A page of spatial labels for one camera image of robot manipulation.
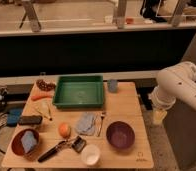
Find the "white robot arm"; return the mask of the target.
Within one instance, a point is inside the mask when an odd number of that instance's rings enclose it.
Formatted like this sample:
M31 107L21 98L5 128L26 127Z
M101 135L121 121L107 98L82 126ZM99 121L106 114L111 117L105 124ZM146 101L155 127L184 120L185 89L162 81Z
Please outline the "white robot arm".
M161 125L167 111L179 99L196 111L196 65L190 61L160 70L157 85L149 95L153 104L153 124Z

